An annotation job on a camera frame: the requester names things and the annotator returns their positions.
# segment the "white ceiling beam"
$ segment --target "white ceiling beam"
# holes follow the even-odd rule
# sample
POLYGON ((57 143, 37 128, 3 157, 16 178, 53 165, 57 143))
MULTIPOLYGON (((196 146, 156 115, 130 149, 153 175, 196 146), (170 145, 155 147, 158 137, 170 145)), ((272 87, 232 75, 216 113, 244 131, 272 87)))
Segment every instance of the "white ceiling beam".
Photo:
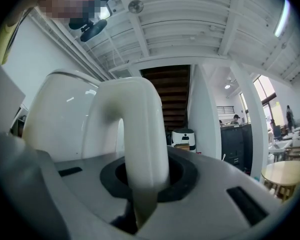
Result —
POLYGON ((277 82, 284 84, 285 86, 292 87, 291 83, 284 80, 280 75, 278 75, 274 72, 265 70, 264 68, 261 67, 260 64, 258 64, 253 59, 250 59, 248 57, 238 58, 235 54, 230 54, 229 56, 237 63, 239 63, 239 62, 242 63, 242 65, 244 66, 244 69, 250 73, 257 73, 257 74, 263 75, 267 78, 276 80, 277 82))
POLYGON ((282 73, 282 77, 284 80, 287 80, 291 75, 293 75, 293 73, 296 73, 297 71, 300 71, 300 53, 294 60, 293 64, 282 73))
POLYGON ((226 56, 219 56, 217 54, 201 54, 201 56, 195 56, 193 54, 187 53, 176 53, 176 54, 166 54, 166 55, 156 55, 150 57, 144 57, 140 59, 135 59, 129 63, 114 67, 109 70, 109 72, 119 71, 124 68, 130 68, 131 66, 137 64, 145 65, 142 69, 149 69, 155 67, 164 67, 172 65, 191 65, 191 64, 200 64, 200 65, 215 65, 219 67, 229 67, 231 61, 227 59, 226 56))
POLYGON ((129 6, 129 3, 132 0, 121 0, 121 1, 122 1, 124 9, 128 13, 129 20, 130 20, 130 22, 132 24, 132 27, 134 29, 136 38, 137 38, 137 40, 138 40, 138 42, 140 44, 143 56, 149 57, 150 53, 149 53, 149 49, 148 49, 148 45, 147 45, 147 40, 145 38, 145 34, 144 34, 143 29, 142 29, 140 19, 139 19, 139 17, 137 15, 132 14, 131 12, 129 12, 128 6, 129 6))
MULTIPOLYGON (((244 0, 231 0, 230 2, 230 9, 236 12, 241 12, 243 6, 244 0)), ((220 55, 227 55, 230 50, 236 37, 240 18, 241 17, 238 14, 229 11, 225 31, 218 51, 220 55)))
POLYGON ((275 48, 271 52, 270 56, 266 59, 266 61, 262 65, 265 70, 270 70, 270 68, 277 61, 277 59, 280 56, 281 52, 287 47, 287 45, 289 43, 289 40, 290 40, 292 34, 295 31, 295 28, 296 28, 296 25, 295 25, 294 21, 293 21, 292 24, 287 26, 287 28, 284 31, 284 33, 283 33, 281 39, 279 40, 278 44, 275 46, 275 48))

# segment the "table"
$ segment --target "table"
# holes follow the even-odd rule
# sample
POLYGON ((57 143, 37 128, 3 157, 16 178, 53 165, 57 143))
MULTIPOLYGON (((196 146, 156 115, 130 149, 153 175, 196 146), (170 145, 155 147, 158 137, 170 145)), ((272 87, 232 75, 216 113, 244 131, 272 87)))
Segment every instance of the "table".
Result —
POLYGON ((293 138, 293 135, 286 135, 286 136, 283 136, 283 137, 282 137, 282 139, 283 139, 284 141, 292 140, 292 138, 293 138))
POLYGON ((272 184, 277 185, 275 195, 278 193, 280 187, 284 187, 283 201, 287 198, 288 190, 289 196, 292 195, 297 184, 300 183, 300 161, 281 161, 268 164, 266 168, 261 171, 262 177, 272 184))
POLYGON ((300 131, 300 126, 294 129, 295 131, 300 131))

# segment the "white pillar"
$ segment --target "white pillar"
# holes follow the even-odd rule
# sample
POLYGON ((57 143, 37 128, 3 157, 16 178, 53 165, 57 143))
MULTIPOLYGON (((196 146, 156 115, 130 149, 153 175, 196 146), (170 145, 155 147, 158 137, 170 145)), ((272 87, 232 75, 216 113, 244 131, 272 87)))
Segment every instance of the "white pillar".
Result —
POLYGON ((261 170, 267 166, 268 161, 268 130, 266 116, 258 92, 249 73, 244 70, 244 67, 240 62, 235 60, 232 61, 230 68, 244 95, 251 119, 253 139, 251 177, 260 179, 261 170))
POLYGON ((191 74, 188 127, 194 131, 196 151, 221 159, 221 132, 216 101, 205 70, 196 65, 191 74))

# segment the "wooden staircase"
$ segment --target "wooden staircase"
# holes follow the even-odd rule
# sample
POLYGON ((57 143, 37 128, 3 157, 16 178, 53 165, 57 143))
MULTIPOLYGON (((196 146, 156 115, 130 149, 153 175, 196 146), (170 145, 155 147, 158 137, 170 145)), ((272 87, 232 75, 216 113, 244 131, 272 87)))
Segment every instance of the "wooden staircase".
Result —
POLYGON ((188 127, 190 65, 149 68, 141 74, 154 85, 161 98, 165 130, 188 127))

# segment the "ceiling fixture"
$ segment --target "ceiling fixture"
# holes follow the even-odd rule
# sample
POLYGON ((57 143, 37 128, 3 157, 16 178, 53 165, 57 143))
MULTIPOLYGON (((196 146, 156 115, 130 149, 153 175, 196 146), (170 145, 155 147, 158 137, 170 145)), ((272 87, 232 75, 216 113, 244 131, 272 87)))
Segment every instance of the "ceiling fixture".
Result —
POLYGON ((140 0, 133 0, 129 3, 128 9, 130 13, 139 14, 144 9, 144 3, 140 0))
POLYGON ((106 7, 100 7, 100 12, 98 12, 98 16, 100 20, 105 20, 111 16, 111 13, 109 11, 109 8, 106 7))
POLYGON ((282 11, 282 14, 281 14, 281 17, 280 17, 280 21, 279 21, 279 24, 278 26, 276 27, 276 30, 275 30, 275 33, 274 35, 278 38, 282 31, 284 30, 284 27, 287 23, 287 19, 288 19, 288 16, 289 16, 289 11, 290 11, 290 3, 288 0, 284 0, 284 7, 283 7, 283 11, 282 11))

